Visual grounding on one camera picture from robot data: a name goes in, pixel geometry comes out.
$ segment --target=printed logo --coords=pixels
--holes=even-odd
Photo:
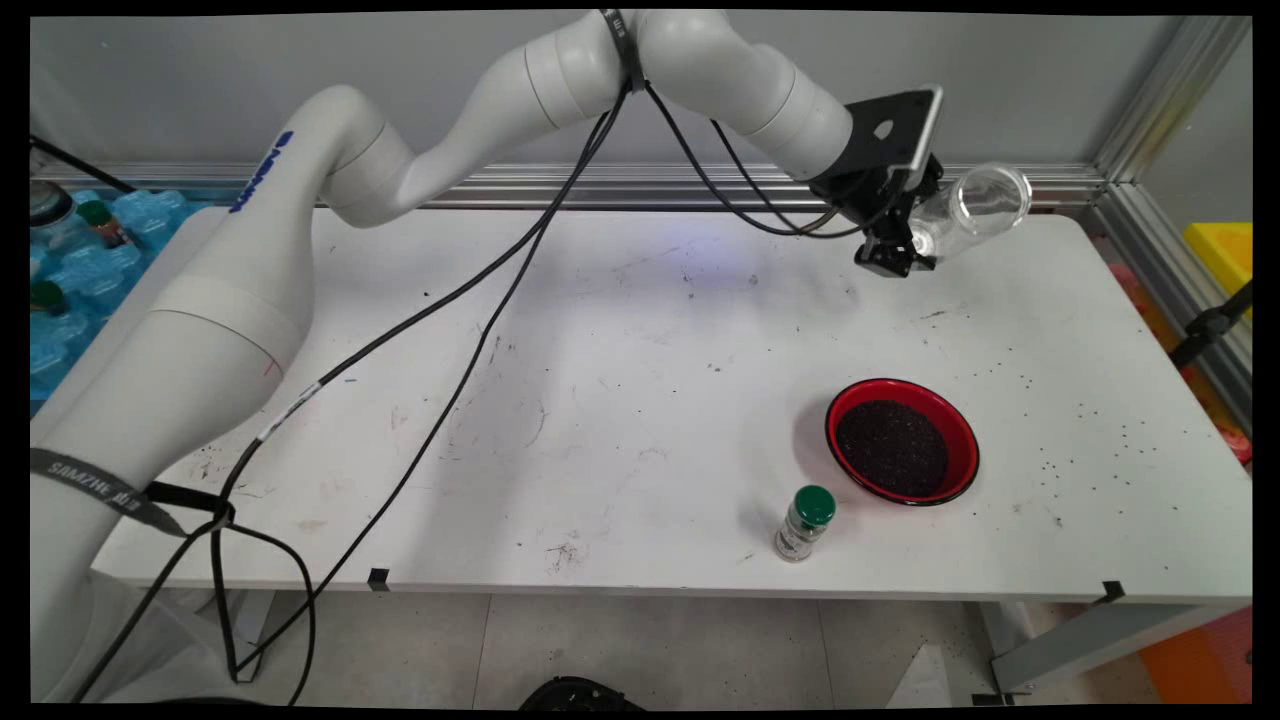
[[[253,191],[257,190],[257,184],[262,182],[266,173],[271,172],[271,167],[275,165],[275,159],[280,156],[280,149],[288,145],[289,140],[293,140],[293,131],[285,132],[280,136],[280,140],[275,141],[275,146],[271,147],[271,151],[266,155],[266,160],[262,160],[262,164],[257,167],[257,172],[253,173],[253,179],[248,181],[248,184],[244,186],[244,190],[241,192],[239,197],[236,199],[236,202],[232,204],[232,209],[228,210],[228,213],[239,213],[241,208],[248,202],[250,197],[253,197]]]

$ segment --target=black seeds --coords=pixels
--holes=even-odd
[[[836,428],[836,442],[867,480],[908,497],[933,495],[947,471],[947,446],[923,414],[891,400],[854,406]]]

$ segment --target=white robotic arm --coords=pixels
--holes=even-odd
[[[749,45],[719,10],[622,10],[649,81],[733,128],[808,181],[850,141],[850,113],[782,54]],[[284,126],[227,218],[174,278],[42,447],[137,489],[257,411],[311,324],[311,213],[319,195],[374,227],[486,161],[609,109],[626,72],[598,12],[512,50],[477,83],[448,136],[415,155],[358,91],[338,86]],[[31,694],[65,700],[110,637],[88,568],[119,515],[31,477]],[[124,602],[116,597],[114,602]]]

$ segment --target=gray wall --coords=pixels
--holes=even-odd
[[[1253,222],[1253,31],[1140,179],[1179,231]]]
[[[31,124],[92,160],[252,161],[308,95],[344,82],[426,149],[490,61],[580,14],[36,18]],[[934,150],[947,163],[1091,160],[1176,24],[1169,17],[818,10],[732,10],[730,18],[748,40],[776,46],[846,101],[941,83]],[[724,159],[705,120],[677,119],[700,156]],[[561,131],[507,160],[572,161],[586,131]],[[682,156],[652,102],[634,96],[598,159]]]

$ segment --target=red bowl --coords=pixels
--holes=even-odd
[[[884,489],[858,474],[858,470],[854,470],[849,460],[840,452],[840,446],[836,443],[836,428],[845,419],[845,413],[856,405],[873,400],[901,402],[928,418],[942,434],[942,441],[947,446],[947,475],[938,492],[928,497],[910,497]],[[969,427],[964,415],[950,402],[942,400],[938,393],[906,380],[877,378],[854,383],[840,391],[831,401],[831,406],[827,407],[827,447],[831,448],[836,462],[854,482],[884,500],[902,505],[942,505],[955,500],[969,489],[978,474],[978,441],[973,437],[973,428]]]

